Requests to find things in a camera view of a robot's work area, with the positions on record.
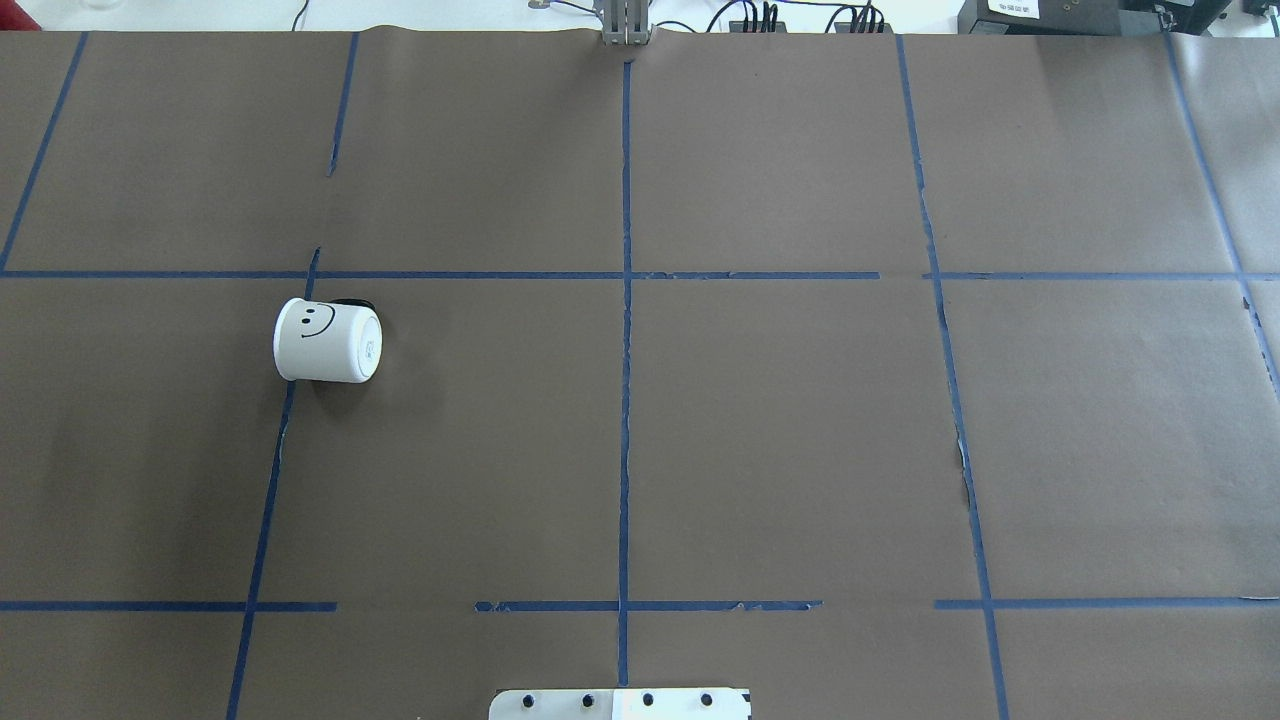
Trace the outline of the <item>white smiley mug black handle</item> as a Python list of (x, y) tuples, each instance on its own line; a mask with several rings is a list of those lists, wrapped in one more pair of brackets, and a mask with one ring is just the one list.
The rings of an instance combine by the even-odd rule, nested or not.
[(383, 341), (371, 302), (289, 299), (275, 320), (271, 354), (284, 380), (358, 384), (378, 372)]

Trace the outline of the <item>black computer box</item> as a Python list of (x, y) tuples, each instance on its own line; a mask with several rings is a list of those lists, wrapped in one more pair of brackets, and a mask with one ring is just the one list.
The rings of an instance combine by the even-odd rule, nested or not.
[(965, 1), (957, 35), (1133, 36), (1161, 31), (1156, 14), (1124, 1)]

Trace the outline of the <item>aluminium frame post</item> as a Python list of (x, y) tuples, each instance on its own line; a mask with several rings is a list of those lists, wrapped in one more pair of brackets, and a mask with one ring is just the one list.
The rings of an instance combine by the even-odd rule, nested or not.
[(595, 0), (593, 10), (602, 23), (605, 46), (643, 46), (653, 35), (648, 0)]

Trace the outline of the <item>white pedestal column with base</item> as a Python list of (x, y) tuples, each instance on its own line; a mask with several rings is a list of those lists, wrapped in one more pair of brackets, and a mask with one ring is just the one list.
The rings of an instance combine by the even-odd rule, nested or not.
[(489, 719), (751, 719), (748, 689), (728, 687), (511, 689)]

